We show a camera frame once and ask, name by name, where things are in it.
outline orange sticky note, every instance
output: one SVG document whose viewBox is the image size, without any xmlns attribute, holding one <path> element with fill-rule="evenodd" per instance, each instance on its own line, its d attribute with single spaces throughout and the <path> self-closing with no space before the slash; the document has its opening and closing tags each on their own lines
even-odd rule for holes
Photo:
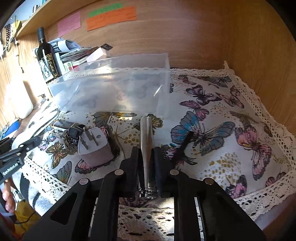
<svg viewBox="0 0 296 241">
<path fill-rule="evenodd" d="M 104 27 L 108 24 L 137 20 L 135 6 L 123 7 L 86 19 L 87 31 Z"/>
</svg>

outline yellow cloth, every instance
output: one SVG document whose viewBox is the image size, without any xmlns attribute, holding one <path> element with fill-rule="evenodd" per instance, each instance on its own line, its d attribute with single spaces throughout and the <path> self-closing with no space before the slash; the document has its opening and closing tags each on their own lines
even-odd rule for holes
<svg viewBox="0 0 296 241">
<path fill-rule="evenodd" d="M 17 217 L 17 221 L 15 223 L 15 233 L 18 235 L 23 235 L 41 218 L 41 216 L 35 212 L 25 200 L 17 204 L 15 215 Z"/>
</svg>

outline wine bottle label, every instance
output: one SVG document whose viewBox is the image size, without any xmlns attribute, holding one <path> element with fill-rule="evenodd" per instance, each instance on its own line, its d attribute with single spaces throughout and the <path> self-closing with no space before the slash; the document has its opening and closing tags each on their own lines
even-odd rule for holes
<svg viewBox="0 0 296 241">
<path fill-rule="evenodd" d="M 45 82 L 48 82 L 59 76 L 51 53 L 43 57 L 39 61 L 39 65 Z"/>
</svg>

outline green sticky note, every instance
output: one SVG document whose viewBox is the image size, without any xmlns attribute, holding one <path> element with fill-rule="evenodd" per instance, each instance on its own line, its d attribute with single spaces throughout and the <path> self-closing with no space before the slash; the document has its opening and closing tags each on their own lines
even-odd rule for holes
<svg viewBox="0 0 296 241">
<path fill-rule="evenodd" d="M 118 8 L 122 8 L 122 4 L 121 3 L 115 3 L 115 4 L 112 4 L 112 5 L 108 5 L 106 7 L 102 7 L 102 8 L 99 8 L 93 12 L 90 12 L 89 13 L 89 17 L 93 17 L 93 16 L 96 16 L 100 13 L 105 13 L 105 12 L 109 12 L 109 11 L 112 11 L 112 10 L 115 10 L 115 9 L 118 9 Z"/>
</svg>

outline human hand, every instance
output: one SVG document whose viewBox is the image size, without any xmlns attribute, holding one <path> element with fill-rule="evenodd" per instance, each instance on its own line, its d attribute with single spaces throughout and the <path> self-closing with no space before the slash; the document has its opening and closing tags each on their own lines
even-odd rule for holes
<svg viewBox="0 0 296 241">
<path fill-rule="evenodd" d="M 10 190 L 9 180 L 6 180 L 4 182 L 2 197 L 3 197 L 4 201 L 6 201 L 6 205 L 5 205 L 6 210 L 8 212 L 14 214 L 15 213 L 15 200 L 13 199 L 13 194 Z"/>
</svg>

